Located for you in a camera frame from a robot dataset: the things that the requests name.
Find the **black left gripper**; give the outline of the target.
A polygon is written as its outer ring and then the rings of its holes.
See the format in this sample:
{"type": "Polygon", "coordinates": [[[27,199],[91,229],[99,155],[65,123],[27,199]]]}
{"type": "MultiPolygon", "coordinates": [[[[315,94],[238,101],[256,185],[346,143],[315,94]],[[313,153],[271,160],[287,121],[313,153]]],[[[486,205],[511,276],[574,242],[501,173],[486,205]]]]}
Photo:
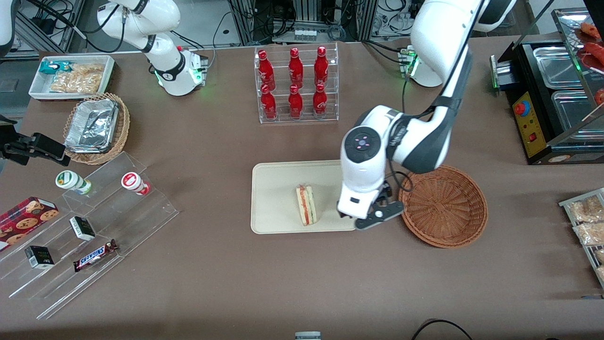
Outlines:
{"type": "MultiPolygon", "coordinates": [[[[382,183],[382,186],[380,187],[379,195],[377,196],[375,202],[373,203],[373,208],[388,206],[391,203],[392,196],[393,196],[393,192],[392,192],[390,183],[388,183],[388,182],[382,183]]],[[[349,217],[347,214],[345,214],[341,211],[338,211],[338,214],[339,214],[340,218],[349,217]]]]}

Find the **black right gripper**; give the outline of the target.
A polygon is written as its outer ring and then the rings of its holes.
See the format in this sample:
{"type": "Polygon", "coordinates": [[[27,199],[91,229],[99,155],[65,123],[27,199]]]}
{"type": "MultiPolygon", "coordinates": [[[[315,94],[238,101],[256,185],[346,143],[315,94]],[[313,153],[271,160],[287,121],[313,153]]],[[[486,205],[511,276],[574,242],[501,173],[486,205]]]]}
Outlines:
{"type": "Polygon", "coordinates": [[[62,166],[70,163],[65,145],[41,133],[34,133],[30,137],[0,136],[1,158],[22,164],[20,141],[28,158],[43,158],[62,166]]]}

